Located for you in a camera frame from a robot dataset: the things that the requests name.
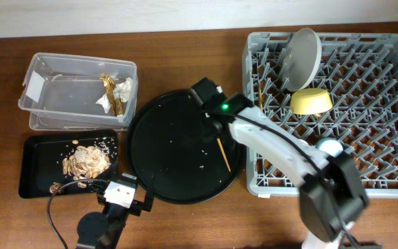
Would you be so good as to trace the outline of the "noodle food scraps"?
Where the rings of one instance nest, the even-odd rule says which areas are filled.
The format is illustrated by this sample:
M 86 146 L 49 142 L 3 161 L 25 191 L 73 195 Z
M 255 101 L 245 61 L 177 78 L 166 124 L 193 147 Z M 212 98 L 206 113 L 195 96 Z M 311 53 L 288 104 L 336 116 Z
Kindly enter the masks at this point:
M 53 169 L 61 177 L 49 187 L 53 194 L 66 181 L 103 178 L 108 180 L 108 168 L 117 160 L 117 145 L 114 137 L 95 138 L 88 142 L 72 140 L 64 143 L 65 151 L 53 159 Z

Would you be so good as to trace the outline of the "gold brown snack wrapper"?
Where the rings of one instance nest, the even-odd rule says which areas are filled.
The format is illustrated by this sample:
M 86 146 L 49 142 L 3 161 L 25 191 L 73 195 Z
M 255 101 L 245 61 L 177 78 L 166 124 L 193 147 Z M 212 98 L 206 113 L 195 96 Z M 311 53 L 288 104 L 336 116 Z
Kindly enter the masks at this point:
M 114 116 L 122 116 L 124 114 L 122 100 L 113 79 L 107 73 L 101 73 L 99 78 L 103 81 L 106 93 L 97 101 L 97 104 L 102 105 L 105 113 L 111 110 Z

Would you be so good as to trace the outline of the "white tissue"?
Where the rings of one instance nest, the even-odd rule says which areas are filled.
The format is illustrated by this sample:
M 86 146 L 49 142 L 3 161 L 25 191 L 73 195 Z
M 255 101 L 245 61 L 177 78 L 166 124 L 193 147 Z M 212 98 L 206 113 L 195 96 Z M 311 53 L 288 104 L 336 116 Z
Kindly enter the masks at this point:
M 129 77 L 126 78 L 125 82 L 116 84 L 116 89 L 113 92 L 119 94 L 122 103 L 125 103 L 129 100 L 132 84 L 133 80 Z M 101 105 L 105 113 L 108 113 L 111 109 L 111 105 L 108 101 L 106 93 L 99 100 L 96 101 L 96 104 Z

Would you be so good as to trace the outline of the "yellow bowl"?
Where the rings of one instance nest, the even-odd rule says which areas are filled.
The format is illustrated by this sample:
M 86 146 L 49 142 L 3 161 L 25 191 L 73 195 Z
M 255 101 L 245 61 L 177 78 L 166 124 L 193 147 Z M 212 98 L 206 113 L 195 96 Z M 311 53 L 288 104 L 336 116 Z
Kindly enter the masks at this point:
M 292 94 L 290 110 L 297 115 L 325 113 L 333 108 L 330 94 L 325 89 L 308 88 Z

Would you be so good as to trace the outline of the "grey plate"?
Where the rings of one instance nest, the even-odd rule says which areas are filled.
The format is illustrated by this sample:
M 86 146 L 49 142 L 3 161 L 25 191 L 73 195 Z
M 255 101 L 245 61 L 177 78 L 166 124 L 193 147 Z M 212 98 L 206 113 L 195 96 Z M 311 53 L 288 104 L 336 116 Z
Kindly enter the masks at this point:
M 288 91 L 300 91 L 316 76 L 322 56 L 319 36 L 311 28 L 302 28 L 292 35 L 283 58 L 282 81 Z

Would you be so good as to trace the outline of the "blue cup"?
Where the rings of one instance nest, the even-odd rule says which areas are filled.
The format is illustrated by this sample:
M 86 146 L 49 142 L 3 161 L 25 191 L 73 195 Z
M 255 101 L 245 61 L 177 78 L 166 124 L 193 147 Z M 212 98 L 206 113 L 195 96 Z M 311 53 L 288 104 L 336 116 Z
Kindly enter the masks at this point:
M 315 147 L 333 157 L 344 151 L 343 145 L 334 138 L 322 138 L 315 144 Z

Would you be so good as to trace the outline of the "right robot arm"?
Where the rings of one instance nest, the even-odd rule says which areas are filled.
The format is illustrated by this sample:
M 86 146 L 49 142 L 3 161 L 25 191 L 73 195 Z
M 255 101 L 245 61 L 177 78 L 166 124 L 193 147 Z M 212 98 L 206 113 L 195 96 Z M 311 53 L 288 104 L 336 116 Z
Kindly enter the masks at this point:
M 369 205 L 354 159 L 306 145 L 272 122 L 249 98 L 227 98 L 204 77 L 189 89 L 206 123 L 263 156 L 298 189 L 299 211 L 308 234 L 303 248 L 340 248 L 344 238 L 360 243 L 350 229 Z

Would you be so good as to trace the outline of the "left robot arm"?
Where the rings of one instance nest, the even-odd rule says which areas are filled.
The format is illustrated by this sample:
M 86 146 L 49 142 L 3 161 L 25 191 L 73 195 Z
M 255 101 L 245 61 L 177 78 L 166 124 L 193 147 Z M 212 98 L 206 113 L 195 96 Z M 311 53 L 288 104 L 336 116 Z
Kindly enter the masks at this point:
M 152 174 L 143 201 L 134 199 L 138 188 L 136 176 L 123 173 L 116 181 L 94 185 L 101 212 L 84 215 L 77 225 L 77 248 L 116 248 L 130 215 L 150 212 L 154 201 L 155 175 Z

